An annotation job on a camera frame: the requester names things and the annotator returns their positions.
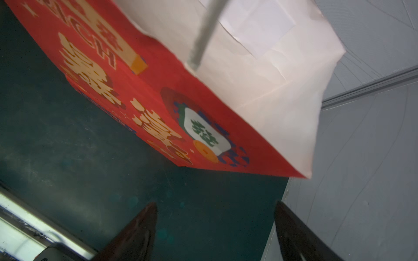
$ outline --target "green chinese character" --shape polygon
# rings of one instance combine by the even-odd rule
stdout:
[[[202,140],[206,141],[209,146],[213,147],[215,144],[219,144],[216,138],[212,136],[212,133],[210,133],[200,122],[194,120],[191,120],[191,122],[193,124],[193,131],[199,134]]]
[[[195,133],[200,134],[201,132],[204,132],[205,126],[202,125],[202,123],[198,121],[191,120],[193,126],[192,129]]]

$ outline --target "dark green surface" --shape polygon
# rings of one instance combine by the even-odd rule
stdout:
[[[156,201],[154,260],[261,258],[287,178],[175,166],[78,94],[8,9],[0,25],[0,180],[18,197],[98,250]]]

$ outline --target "gray metal frame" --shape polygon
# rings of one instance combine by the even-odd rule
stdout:
[[[330,109],[355,101],[363,96],[388,91],[416,81],[418,81],[418,66],[399,71],[387,77],[383,77],[371,83],[357,87],[353,90],[325,99],[322,102],[321,109]]]

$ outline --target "paper bag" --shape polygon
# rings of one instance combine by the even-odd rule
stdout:
[[[197,78],[183,66],[206,10],[197,0],[6,2],[79,93],[178,166],[311,176],[322,93],[344,53],[313,2],[276,2],[291,28],[261,47],[250,15],[219,25]]]

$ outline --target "white wall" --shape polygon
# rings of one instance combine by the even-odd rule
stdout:
[[[418,260],[418,83],[322,111],[284,201],[344,260]],[[262,260],[279,253],[272,230]]]
[[[315,0],[347,53],[324,99],[418,64],[418,0]]]

